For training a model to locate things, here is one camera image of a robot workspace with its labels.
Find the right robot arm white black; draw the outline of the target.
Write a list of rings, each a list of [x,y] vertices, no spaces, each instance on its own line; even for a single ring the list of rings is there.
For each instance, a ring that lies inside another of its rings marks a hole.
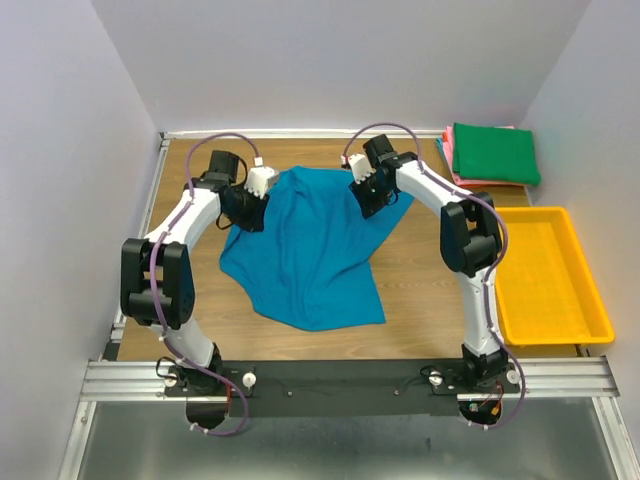
[[[400,193],[412,196],[437,215],[439,249],[462,292],[465,335],[460,379],[480,392],[508,367],[497,315],[495,279],[508,240],[506,225],[490,194],[474,194],[432,170],[414,152],[397,152],[386,135],[363,145],[362,154],[341,155],[341,167],[353,175],[349,189],[364,218],[370,218]]]

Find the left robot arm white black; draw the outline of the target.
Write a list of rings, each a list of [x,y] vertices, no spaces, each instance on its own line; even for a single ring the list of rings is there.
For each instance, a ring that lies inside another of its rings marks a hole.
[[[127,239],[121,250],[120,307],[123,314],[156,332],[188,370],[187,382],[201,395],[222,381],[217,345],[194,314],[196,290],[191,251],[222,216],[248,233],[264,229],[269,190],[279,172],[254,158],[254,166],[230,151],[215,150],[208,168],[189,175],[182,196],[165,220],[143,238]]]

